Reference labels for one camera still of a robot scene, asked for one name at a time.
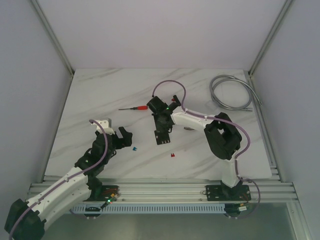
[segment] cable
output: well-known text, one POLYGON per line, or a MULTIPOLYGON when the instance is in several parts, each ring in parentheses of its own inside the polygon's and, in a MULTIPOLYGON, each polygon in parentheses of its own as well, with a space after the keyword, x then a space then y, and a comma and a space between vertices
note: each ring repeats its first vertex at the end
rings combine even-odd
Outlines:
POLYGON ((260 105, 262 105, 260 99, 258 98, 256 92, 251 88, 251 86, 246 83, 245 81, 240 80, 239 78, 235 77, 235 76, 231 76, 231 75, 219 75, 214 77, 209 85, 209 89, 210 89, 210 93, 211 93, 211 99, 212 101, 214 101, 220 108, 222 109, 226 109, 226 110, 242 110, 242 111, 252 111, 252 108, 248 107, 253 99, 253 96, 255 97, 255 99, 258 101, 258 103, 260 105), (240 83, 244 86, 245 90, 248 92, 249 95, 249 100, 246 104, 242 105, 242 106, 229 106, 225 103, 223 103, 215 94, 215 89, 219 84, 222 84, 224 82, 228 82, 228 81, 233 81, 233 82, 237 82, 240 83))
POLYGON ((21 220, 24 218, 24 216, 25 216, 32 208, 34 208, 37 204, 40 204, 41 201, 42 201, 46 196, 48 196, 48 195, 49 195, 50 193, 52 193, 54 190, 56 190, 57 188, 59 188, 62 184, 67 183, 70 179, 73 179, 74 177, 76 177, 76 176, 78 176, 78 175, 80 175, 80 174, 83 174, 83 173, 85 173, 85 172, 87 172, 87 171, 95 168, 96 166, 98 166, 98 165, 104 160, 104 158, 105 158, 106 155, 107 155, 107 151, 108 151, 108 139, 107 139, 107 134, 106 134, 104 128, 103 128, 97 121, 90 119, 89 122, 90 122, 90 123, 95 123, 95 124, 101 129, 102 134, 103 134, 103 136, 104 136, 105 149, 104 149, 103 155, 102 155, 102 157, 100 158, 100 160, 97 161, 94 165, 92 165, 92 166, 90 166, 90 167, 88 167, 88 168, 86 168, 86 169, 84 169, 84 170, 82 170, 82 171, 79 171, 79 172, 71 175, 70 177, 67 178, 67 181, 66 181, 66 180, 63 180, 63 181, 59 182, 56 186, 54 186, 53 188, 51 188, 51 189, 50 189, 48 192, 46 192, 42 197, 40 197, 40 198, 38 199, 38 202, 35 202, 35 203, 33 203, 30 207, 28 207, 28 208, 21 214, 21 216, 17 219, 17 221, 14 223, 14 225, 13 225, 11 231, 10 231, 10 234, 9 234, 9 240, 13 240, 12 237, 13 237, 13 235, 14 235, 14 232, 15 232, 18 224, 19 224, 19 223, 21 222, 21 220))
POLYGON ((252 212, 250 212, 248 215, 246 216, 242 216, 242 217, 231 217, 228 215, 229 218, 233 218, 233 219, 244 219, 244 218, 247 218, 248 216, 250 216, 251 214, 253 214, 259 207, 259 204, 260 204, 260 201, 261 201, 261 193, 260 193, 260 189, 259 189, 259 186, 256 184, 255 181, 253 181, 252 179, 250 178, 245 178, 243 179, 242 177, 240 177, 239 175, 239 171, 238 171, 238 157, 243 154, 244 152, 246 152, 248 150, 248 148, 250 147, 250 144, 251 144, 251 140, 250 140, 250 136, 249 134, 246 132, 245 129, 243 129, 241 126, 239 126, 238 124, 232 122, 232 121, 228 121, 228 120, 225 120, 225 119, 221 119, 221 118, 217 118, 217 117, 214 117, 214 116, 207 116, 207 115, 201 115, 201 114, 197 114, 197 113, 194 113, 192 111, 189 111, 187 108, 185 108, 184 106, 184 103, 185 103, 185 99, 186 99, 186 96, 187 96, 187 90, 185 88, 185 86, 176 81, 176 80, 164 80, 164 81, 161 81, 159 82, 153 89, 152 91, 152 97, 155 96, 155 92, 156 92, 156 89, 163 83, 168 83, 168 82, 171 82, 171 83, 176 83, 176 84, 179 84, 182 88, 183 88, 183 97, 182 97, 182 101, 181 101, 181 108, 184 112, 192 115, 192 116, 195 116, 195 117, 198 117, 198 118, 202 118, 202 119, 209 119, 209 120, 214 120, 214 121, 219 121, 219 122, 223 122, 223 123, 226 123, 226 124, 230 124, 232 126, 235 126, 236 128, 240 129, 241 132, 243 132, 243 134, 245 135, 246 139, 247 139, 247 144, 245 146, 245 148, 238 152, 236 155, 235 155, 235 160, 234 160, 234 168, 235 168, 235 174, 236 176, 238 177, 239 181, 241 182, 249 182, 249 183, 253 183, 257 189, 257 192, 258 192, 258 202, 254 208, 254 210, 252 212))

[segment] red tool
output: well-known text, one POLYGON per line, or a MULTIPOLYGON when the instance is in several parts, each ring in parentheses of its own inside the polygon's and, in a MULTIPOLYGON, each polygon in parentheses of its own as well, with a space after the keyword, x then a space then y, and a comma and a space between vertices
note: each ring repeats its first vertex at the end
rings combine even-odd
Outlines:
POLYGON ((148 110, 148 106, 135 106, 131 108, 121 108, 119 110, 148 110))

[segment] red handle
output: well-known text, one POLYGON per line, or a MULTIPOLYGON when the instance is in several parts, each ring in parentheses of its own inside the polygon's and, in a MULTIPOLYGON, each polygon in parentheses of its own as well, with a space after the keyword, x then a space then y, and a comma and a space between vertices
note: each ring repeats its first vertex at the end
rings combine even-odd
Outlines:
POLYGON ((148 106, 138 106, 137 110, 148 110, 148 106))

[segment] marble tabletop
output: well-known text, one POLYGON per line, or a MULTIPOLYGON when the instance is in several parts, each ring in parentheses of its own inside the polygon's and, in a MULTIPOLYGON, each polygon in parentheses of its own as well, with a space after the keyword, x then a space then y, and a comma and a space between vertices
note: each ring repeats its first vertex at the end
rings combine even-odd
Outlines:
MULTIPOLYGON (((188 109, 211 115, 225 112, 248 132, 251 146, 239 157, 240 174, 252 179, 270 178, 269 160, 255 112, 220 109, 211 100, 210 80, 221 74, 246 80, 240 69, 77 69, 45 174, 65 175, 96 138, 96 127, 90 125, 89 119, 110 118, 115 131, 123 126, 133 133, 132 146, 118 150, 99 178, 220 180, 221 160, 211 152, 204 132, 175 125, 170 133, 171 143, 157 145, 150 110, 118 110, 145 105, 152 98, 157 83, 177 80, 186 87, 188 109)), ((232 106, 243 105, 248 100, 246 90, 236 82, 224 82, 215 92, 232 106)), ((175 83, 164 83, 155 93, 167 103, 174 94, 182 99, 183 90, 175 83)), ((247 140, 244 135, 242 138, 241 147, 244 147, 247 140)))

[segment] gray hose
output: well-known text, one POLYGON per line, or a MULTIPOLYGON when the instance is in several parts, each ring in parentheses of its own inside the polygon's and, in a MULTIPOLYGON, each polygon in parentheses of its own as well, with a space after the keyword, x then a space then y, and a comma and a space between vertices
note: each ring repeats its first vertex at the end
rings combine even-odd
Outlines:
POLYGON ((262 105, 260 99, 258 98, 257 94, 255 93, 255 91, 249 86, 248 83, 246 83, 245 81, 240 80, 239 78, 236 78, 235 76, 231 76, 231 75, 219 75, 216 76, 215 78, 213 78, 210 82, 210 93, 211 93, 211 98, 212 101, 214 101, 220 108, 222 109, 227 109, 227 110, 242 110, 242 111, 252 111, 251 107, 248 107, 253 99, 253 96, 255 97, 255 99, 257 100, 257 102, 262 105), (224 82, 227 81, 234 81, 237 83, 240 83, 244 86, 245 90, 248 92, 249 94, 249 101, 239 107, 234 107, 234 106, 229 106, 225 103, 223 103, 215 94, 215 89, 219 84, 222 84, 224 82))

